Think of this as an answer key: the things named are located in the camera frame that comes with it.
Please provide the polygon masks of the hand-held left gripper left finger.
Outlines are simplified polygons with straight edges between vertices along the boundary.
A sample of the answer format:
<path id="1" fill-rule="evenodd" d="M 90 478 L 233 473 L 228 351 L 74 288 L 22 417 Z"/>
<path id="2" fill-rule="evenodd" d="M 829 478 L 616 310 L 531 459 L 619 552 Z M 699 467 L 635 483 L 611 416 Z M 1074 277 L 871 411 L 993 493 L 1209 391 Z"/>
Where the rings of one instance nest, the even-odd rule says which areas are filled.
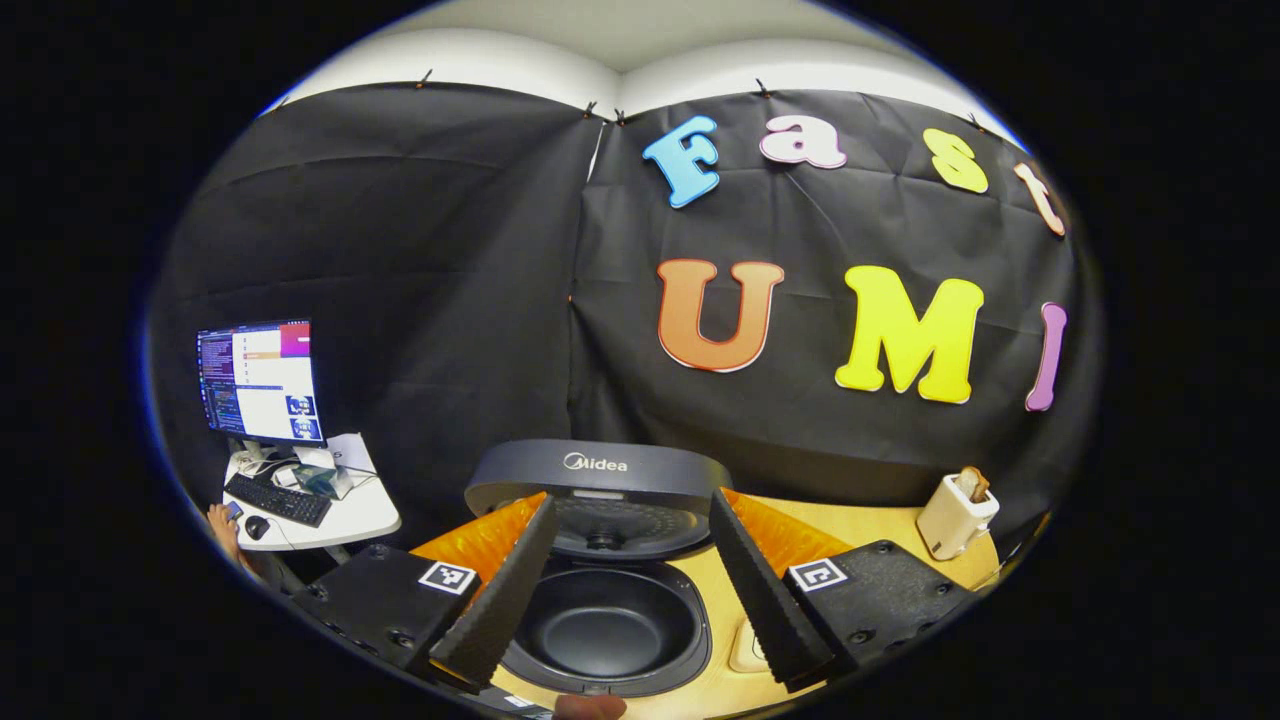
<path id="1" fill-rule="evenodd" d="M 554 500 L 536 493 L 411 552 L 369 546 L 293 601 L 372 657 L 477 693 L 515 637 L 558 528 Z"/>

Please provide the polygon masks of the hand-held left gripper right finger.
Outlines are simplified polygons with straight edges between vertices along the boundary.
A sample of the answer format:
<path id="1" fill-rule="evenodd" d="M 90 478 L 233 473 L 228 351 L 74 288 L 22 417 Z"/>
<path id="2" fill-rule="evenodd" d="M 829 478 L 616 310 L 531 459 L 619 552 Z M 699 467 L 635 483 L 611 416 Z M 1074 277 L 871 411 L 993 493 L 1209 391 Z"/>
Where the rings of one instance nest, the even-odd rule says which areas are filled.
<path id="1" fill-rule="evenodd" d="M 713 495 L 709 525 L 771 673 L 790 692 L 878 667 L 978 598 L 891 539 L 851 546 L 730 488 Z"/>

